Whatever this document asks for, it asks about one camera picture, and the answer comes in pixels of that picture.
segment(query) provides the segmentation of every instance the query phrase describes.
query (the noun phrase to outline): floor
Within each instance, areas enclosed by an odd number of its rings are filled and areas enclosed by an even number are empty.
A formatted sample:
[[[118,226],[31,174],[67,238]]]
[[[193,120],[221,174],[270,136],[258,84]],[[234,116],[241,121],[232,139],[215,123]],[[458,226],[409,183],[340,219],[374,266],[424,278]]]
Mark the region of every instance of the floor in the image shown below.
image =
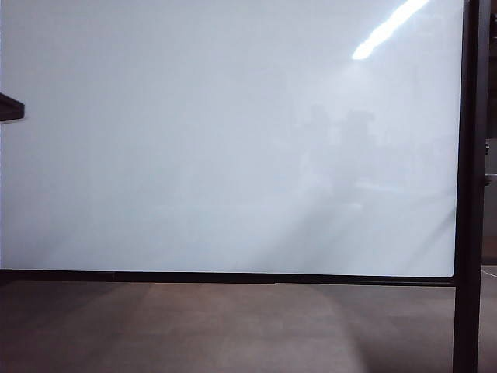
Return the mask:
[[[484,267],[480,372],[497,372],[497,267]],[[0,372],[451,372],[451,288],[0,286]]]

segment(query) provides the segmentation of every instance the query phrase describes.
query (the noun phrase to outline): whiteboard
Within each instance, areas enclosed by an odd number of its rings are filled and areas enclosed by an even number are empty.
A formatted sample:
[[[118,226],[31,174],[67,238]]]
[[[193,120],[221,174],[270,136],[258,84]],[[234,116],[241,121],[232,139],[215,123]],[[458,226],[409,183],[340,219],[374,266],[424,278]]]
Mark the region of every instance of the whiteboard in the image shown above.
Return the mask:
[[[462,0],[3,0],[2,268],[450,277]]]

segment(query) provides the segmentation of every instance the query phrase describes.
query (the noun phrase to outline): whiteboard frame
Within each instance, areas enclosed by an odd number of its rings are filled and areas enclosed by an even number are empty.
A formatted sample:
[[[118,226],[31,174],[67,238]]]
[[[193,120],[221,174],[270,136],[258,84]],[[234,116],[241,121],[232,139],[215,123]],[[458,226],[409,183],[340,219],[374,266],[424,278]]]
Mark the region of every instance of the whiteboard frame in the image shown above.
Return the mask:
[[[488,66],[477,66],[474,58],[488,58],[488,48],[473,47],[481,42],[478,37],[478,24],[471,21],[471,14],[477,12],[489,0],[465,0],[463,21],[463,48],[461,64],[461,106],[460,132],[457,174],[457,212],[455,263],[452,277],[399,277],[399,276],[367,276],[367,275],[334,275],[334,274],[277,274],[277,273],[217,273],[217,272],[147,272],[147,271],[113,271],[97,270],[0,270],[3,277],[32,278],[45,280],[73,281],[126,281],[126,282],[191,282],[191,283],[236,283],[236,284],[390,284],[390,285],[422,285],[422,286],[455,286],[457,279],[464,272],[465,258],[471,247],[478,244],[472,239],[471,231],[481,231],[482,221],[472,217],[473,209],[482,209],[482,196],[485,174],[485,158],[481,159],[475,147],[476,135],[485,132],[484,117],[476,116],[476,104],[485,100],[478,98],[474,83],[479,75],[487,76]],[[485,150],[485,137],[478,138]]]

